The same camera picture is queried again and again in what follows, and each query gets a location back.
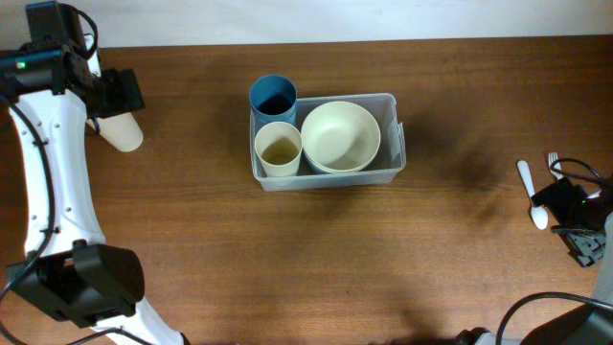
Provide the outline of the cream cup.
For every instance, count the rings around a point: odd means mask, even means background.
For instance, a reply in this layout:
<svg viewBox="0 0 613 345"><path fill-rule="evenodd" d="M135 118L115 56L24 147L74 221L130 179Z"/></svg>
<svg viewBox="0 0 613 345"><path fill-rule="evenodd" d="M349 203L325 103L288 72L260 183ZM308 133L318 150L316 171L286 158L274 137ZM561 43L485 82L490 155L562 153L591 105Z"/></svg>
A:
<svg viewBox="0 0 613 345"><path fill-rule="evenodd" d="M100 129L100 136L116 150L131 152L138 149L143 141L144 134L133 114L127 112L121 115L88 120L87 124L93 129Z"/></svg>
<svg viewBox="0 0 613 345"><path fill-rule="evenodd" d="M300 131L292 124L273 122L263 126L254 144L267 177L289 177L298 173L303 143Z"/></svg>

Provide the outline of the white plastic spoon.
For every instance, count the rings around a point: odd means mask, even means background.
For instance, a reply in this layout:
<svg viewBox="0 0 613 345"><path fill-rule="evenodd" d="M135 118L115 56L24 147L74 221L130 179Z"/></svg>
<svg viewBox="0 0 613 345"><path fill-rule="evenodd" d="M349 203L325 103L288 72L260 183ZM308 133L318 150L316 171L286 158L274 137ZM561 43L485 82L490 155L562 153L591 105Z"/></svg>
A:
<svg viewBox="0 0 613 345"><path fill-rule="evenodd" d="M534 182L532 179L532 174L528 165L528 162L525 160L518 160L516 162L516 167L518 169L520 178L525 187L526 193L529 198L532 198L535 194ZM539 230L544 230L548 226L549 216L547 211L542 206L534 206L531 204L530 216L534 223L534 225Z"/></svg>

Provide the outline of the white plastic fork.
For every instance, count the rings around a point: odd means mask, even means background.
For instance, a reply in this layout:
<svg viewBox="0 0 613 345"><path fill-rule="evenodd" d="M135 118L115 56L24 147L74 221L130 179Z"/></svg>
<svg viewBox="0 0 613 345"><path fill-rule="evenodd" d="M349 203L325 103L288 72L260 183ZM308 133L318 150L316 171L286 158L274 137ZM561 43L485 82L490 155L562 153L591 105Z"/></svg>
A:
<svg viewBox="0 0 613 345"><path fill-rule="evenodd" d="M551 175L556 179L562 179L561 164L558 162L558 154L556 152L548 153L548 168Z"/></svg>

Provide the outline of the blue cup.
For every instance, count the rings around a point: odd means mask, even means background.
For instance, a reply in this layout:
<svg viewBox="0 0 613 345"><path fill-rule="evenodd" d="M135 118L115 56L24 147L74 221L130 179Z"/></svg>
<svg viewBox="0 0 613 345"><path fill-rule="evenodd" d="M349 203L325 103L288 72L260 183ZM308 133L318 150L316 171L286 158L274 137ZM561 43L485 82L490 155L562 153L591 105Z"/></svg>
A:
<svg viewBox="0 0 613 345"><path fill-rule="evenodd" d="M284 76L268 75L251 86L249 101L252 112L261 124L286 122L296 124L298 92Z"/></svg>
<svg viewBox="0 0 613 345"><path fill-rule="evenodd" d="M289 123L293 126L296 126L296 114L290 115L258 115L255 114L253 116L253 120L255 123L255 134L257 134L264 126L275 123L275 122L283 122Z"/></svg>

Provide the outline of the blue bowl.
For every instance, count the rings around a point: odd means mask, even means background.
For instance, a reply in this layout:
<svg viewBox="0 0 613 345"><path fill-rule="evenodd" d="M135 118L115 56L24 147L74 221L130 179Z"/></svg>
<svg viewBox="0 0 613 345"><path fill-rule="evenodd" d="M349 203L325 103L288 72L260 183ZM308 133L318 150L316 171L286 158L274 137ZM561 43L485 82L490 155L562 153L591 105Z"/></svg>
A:
<svg viewBox="0 0 613 345"><path fill-rule="evenodd" d="M306 164L306 167L312 172L317 174L328 174L328 172L322 170L317 165L314 165L306 156L302 156L302 162Z"/></svg>

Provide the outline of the cream bowl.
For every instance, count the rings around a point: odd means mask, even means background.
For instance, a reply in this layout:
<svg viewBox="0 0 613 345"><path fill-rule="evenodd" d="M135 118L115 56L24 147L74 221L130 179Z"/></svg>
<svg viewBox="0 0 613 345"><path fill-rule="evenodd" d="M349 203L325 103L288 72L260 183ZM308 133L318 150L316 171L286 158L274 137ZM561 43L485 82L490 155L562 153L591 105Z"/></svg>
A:
<svg viewBox="0 0 613 345"><path fill-rule="evenodd" d="M363 106L346 101L323 103L310 111L301 127L304 146L381 144L375 117Z"/></svg>
<svg viewBox="0 0 613 345"><path fill-rule="evenodd" d="M351 145L304 146L308 164L318 173L357 173L370 165L380 145L353 142Z"/></svg>

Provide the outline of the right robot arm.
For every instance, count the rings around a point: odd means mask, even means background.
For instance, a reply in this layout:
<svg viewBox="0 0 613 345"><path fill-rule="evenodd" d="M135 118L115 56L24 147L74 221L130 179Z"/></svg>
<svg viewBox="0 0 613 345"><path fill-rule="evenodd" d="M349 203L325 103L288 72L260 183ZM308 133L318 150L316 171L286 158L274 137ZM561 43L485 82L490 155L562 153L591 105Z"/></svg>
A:
<svg viewBox="0 0 613 345"><path fill-rule="evenodd" d="M498 329L464 330L454 344L610 344L612 342L612 179L600 182L595 196L564 177L532 196L532 203L544 206L558 221L552 231L567 237L584 237L600 244L601 267L590 297L565 292L538 292L513 304ZM530 302L562 299L579 306L532 330L522 339L504 337L513 315Z"/></svg>

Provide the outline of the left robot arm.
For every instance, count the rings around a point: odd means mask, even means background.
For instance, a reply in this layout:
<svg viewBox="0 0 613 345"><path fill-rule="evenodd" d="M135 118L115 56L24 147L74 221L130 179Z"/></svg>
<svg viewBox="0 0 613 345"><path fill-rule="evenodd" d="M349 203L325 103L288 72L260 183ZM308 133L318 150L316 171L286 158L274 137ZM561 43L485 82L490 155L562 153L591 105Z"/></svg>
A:
<svg viewBox="0 0 613 345"><path fill-rule="evenodd" d="M102 69L97 32L58 1L26 8L31 39L1 59L1 99L19 136L28 198L26 259L7 269L7 291L58 322L118 344L183 344L145 296L137 255L100 228L85 158L93 124L118 150L138 148L133 113L145 102L134 72Z"/></svg>

